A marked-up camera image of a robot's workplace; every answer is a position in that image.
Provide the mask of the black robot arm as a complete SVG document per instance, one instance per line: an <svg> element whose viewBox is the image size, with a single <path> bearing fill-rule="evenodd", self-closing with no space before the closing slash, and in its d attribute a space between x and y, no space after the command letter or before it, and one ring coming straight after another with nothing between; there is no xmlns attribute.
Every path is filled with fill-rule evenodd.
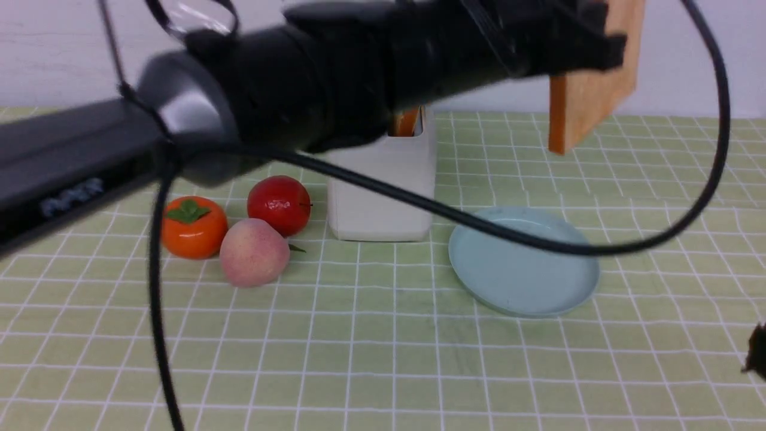
<svg viewBox="0 0 766 431"><path fill-rule="evenodd" d="M2 126L2 254L163 179L216 187L273 159L369 189L477 231L572 256L575 245L501 228L312 154L371 144L394 114L507 78L608 71L627 37L605 32L603 1L314 2L238 35L173 28L112 100Z"/></svg>

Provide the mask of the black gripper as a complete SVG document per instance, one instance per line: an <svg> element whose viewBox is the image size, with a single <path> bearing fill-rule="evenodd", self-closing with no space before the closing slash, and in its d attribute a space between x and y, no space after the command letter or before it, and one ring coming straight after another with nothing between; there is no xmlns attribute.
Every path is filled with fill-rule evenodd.
<svg viewBox="0 0 766 431"><path fill-rule="evenodd" d="M742 374L755 373L763 381L765 373L765 327L764 324L755 325L749 336L749 351L746 354Z"/></svg>
<svg viewBox="0 0 766 431"><path fill-rule="evenodd" d="M607 32L605 1L504 1L511 76L558 76L621 68L627 34Z"/></svg>

